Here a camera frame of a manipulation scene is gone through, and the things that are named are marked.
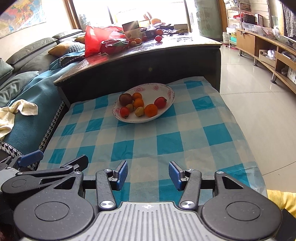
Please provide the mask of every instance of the tile floor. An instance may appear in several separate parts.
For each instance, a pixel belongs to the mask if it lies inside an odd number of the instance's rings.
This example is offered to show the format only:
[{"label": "tile floor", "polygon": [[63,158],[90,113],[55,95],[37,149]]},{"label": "tile floor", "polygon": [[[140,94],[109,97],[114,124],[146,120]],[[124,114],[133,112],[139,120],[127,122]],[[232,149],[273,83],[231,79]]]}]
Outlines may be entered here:
[{"label": "tile floor", "polygon": [[220,94],[255,156],[268,189],[296,192],[296,95],[253,58],[221,47]]}]

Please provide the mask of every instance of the paper roll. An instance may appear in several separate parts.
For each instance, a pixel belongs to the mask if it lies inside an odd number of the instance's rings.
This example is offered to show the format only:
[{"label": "paper roll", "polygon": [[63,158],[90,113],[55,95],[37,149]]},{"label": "paper roll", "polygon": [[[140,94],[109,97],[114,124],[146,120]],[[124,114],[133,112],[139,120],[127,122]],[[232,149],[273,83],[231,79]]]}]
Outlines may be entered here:
[{"label": "paper roll", "polygon": [[267,56],[267,50],[260,50],[259,53],[263,56]]}]

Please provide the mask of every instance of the black basket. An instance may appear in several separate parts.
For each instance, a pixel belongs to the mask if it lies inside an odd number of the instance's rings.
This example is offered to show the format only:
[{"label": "black basket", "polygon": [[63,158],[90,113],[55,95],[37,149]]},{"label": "black basket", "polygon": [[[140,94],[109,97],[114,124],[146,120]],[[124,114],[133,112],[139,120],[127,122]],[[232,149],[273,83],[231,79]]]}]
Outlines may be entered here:
[{"label": "black basket", "polygon": [[256,24],[255,16],[250,14],[244,14],[244,16],[242,17],[242,21],[244,23]]}]

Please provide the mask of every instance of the blue gripper pad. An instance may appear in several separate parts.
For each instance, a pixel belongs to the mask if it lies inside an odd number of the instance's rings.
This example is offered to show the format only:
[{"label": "blue gripper pad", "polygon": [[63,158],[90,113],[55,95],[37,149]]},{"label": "blue gripper pad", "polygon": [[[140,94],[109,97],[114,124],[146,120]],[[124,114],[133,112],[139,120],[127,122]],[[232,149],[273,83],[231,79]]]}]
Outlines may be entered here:
[{"label": "blue gripper pad", "polygon": [[32,165],[33,163],[41,161],[42,159],[43,159],[43,152],[40,150],[37,150],[30,154],[20,156],[18,158],[18,165],[19,167],[27,167],[29,165]]},{"label": "blue gripper pad", "polygon": [[118,173],[118,180],[116,183],[117,191],[120,191],[122,189],[127,176],[128,176],[128,163],[126,161]]},{"label": "blue gripper pad", "polygon": [[175,185],[175,188],[178,191],[183,191],[181,188],[182,182],[180,180],[180,173],[177,171],[177,169],[174,167],[172,163],[169,163],[168,165],[168,174],[170,175],[170,178],[173,184]]}]

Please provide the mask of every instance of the white plate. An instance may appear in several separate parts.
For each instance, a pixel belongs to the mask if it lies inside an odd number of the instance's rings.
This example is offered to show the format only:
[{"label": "white plate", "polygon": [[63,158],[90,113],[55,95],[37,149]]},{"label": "white plate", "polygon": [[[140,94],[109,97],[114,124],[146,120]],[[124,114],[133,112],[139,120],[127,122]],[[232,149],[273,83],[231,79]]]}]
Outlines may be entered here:
[{"label": "white plate", "polygon": [[174,102],[174,99],[175,99],[175,93],[172,90],[172,88],[167,85],[159,84],[159,83],[148,83],[148,84],[138,85],[138,86],[126,91],[125,93],[129,93],[129,94],[133,95],[133,93],[135,93],[135,92],[139,92],[142,94],[142,99],[145,104],[144,108],[149,104],[154,104],[154,101],[158,97],[165,97],[167,99],[167,104],[164,108],[158,110],[156,116],[153,116],[150,118],[145,115],[143,115],[141,117],[137,117],[135,115],[135,112],[132,112],[132,113],[130,113],[129,117],[124,119],[119,114],[120,108],[122,106],[119,104],[119,98],[118,98],[113,105],[112,111],[113,111],[113,115],[122,122],[144,123],[144,122],[154,120],[157,117],[161,116],[164,112],[166,112],[167,109],[170,108],[170,106],[172,105],[172,103]]}]

